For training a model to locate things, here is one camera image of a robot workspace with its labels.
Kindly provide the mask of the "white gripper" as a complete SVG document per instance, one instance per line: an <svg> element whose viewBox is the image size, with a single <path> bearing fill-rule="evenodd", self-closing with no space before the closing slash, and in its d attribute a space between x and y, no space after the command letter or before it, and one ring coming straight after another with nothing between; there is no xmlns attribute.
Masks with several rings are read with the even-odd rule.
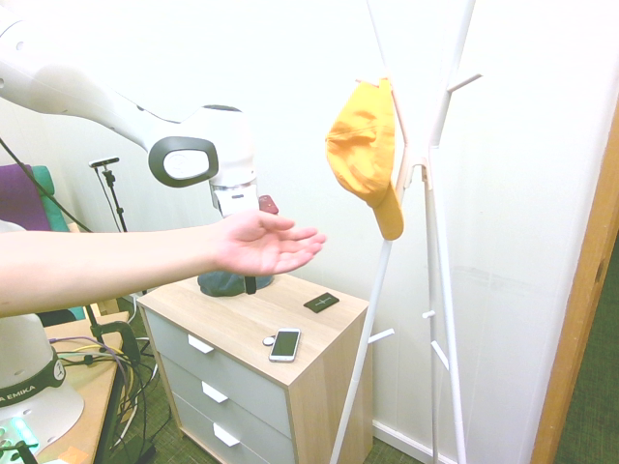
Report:
<svg viewBox="0 0 619 464"><path fill-rule="evenodd" d="M216 189L214 199L221 216L227 218L231 215L259 209L257 187L245 187L236 189ZM246 293L256 293L256 277L245 276Z"/></svg>

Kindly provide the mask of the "person's bare hand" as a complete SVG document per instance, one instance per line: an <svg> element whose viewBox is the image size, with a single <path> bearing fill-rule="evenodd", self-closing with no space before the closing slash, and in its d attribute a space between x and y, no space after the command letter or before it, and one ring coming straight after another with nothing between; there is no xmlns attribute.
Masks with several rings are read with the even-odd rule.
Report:
<svg viewBox="0 0 619 464"><path fill-rule="evenodd" d="M310 262L326 243L312 227L298 227L285 217L249 211L213 226L211 271L243 276L285 274Z"/></svg>

